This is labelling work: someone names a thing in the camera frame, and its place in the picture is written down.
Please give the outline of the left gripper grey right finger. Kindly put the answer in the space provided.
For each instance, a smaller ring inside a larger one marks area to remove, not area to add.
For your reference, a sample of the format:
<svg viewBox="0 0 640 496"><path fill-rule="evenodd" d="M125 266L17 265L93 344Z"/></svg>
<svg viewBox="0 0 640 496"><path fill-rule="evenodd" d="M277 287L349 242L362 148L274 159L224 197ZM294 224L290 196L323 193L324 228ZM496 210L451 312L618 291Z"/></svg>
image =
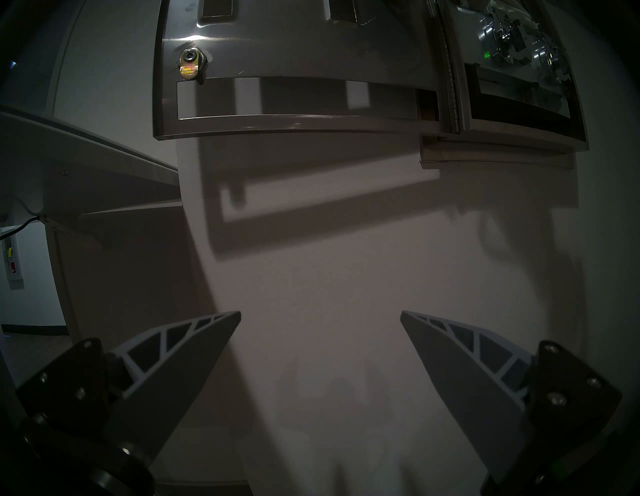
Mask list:
<svg viewBox="0 0 640 496"><path fill-rule="evenodd" d="M563 481L595 455L623 395L567 348L542 340L530 354L487 329L407 310L400 321L485 481Z"/></svg>

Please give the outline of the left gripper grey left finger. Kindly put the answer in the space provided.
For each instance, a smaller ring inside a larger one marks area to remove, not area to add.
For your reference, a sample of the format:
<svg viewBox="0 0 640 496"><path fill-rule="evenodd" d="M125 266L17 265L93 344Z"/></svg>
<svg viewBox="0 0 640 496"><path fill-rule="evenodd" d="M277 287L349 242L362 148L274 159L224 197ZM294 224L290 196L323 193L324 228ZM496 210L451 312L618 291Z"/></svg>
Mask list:
<svg viewBox="0 0 640 496"><path fill-rule="evenodd" d="M86 338L25 380L17 398L55 430L153 460L203 389L241 322L223 312L143 331L106 351Z"/></svg>

